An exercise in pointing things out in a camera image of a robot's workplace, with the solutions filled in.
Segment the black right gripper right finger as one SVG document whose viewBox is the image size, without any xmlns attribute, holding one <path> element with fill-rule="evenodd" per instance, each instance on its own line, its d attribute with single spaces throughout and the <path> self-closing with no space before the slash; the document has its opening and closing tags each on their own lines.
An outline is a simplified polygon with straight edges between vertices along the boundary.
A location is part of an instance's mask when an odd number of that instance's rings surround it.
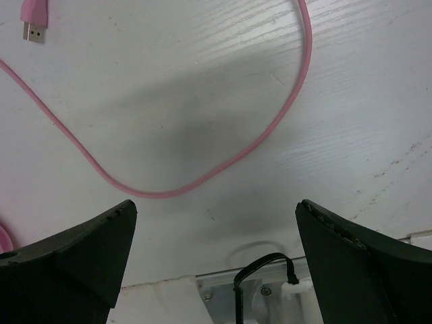
<svg viewBox="0 0 432 324">
<path fill-rule="evenodd" d="M 296 221 L 324 323 L 430 323 L 431 251 L 310 201 Z"/>
</svg>

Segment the pink headphones with cable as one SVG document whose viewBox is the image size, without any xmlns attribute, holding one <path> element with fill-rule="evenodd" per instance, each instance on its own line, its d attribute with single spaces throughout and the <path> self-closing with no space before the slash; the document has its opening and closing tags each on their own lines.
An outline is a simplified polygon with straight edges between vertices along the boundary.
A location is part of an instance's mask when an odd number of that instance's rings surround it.
<svg viewBox="0 0 432 324">
<path fill-rule="evenodd" d="M 303 1 L 1 3 L 1 225 L 26 244 L 127 198 L 187 223 L 257 164 L 304 82 Z"/>
</svg>

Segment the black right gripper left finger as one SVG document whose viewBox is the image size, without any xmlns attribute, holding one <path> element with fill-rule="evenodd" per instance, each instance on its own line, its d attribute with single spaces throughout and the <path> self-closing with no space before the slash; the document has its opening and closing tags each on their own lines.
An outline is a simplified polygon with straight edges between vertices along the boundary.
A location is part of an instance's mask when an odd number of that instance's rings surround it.
<svg viewBox="0 0 432 324">
<path fill-rule="evenodd" d="M 2 323 L 106 323 L 122 286 L 137 209 L 99 216 L 1 254 Z"/>
</svg>

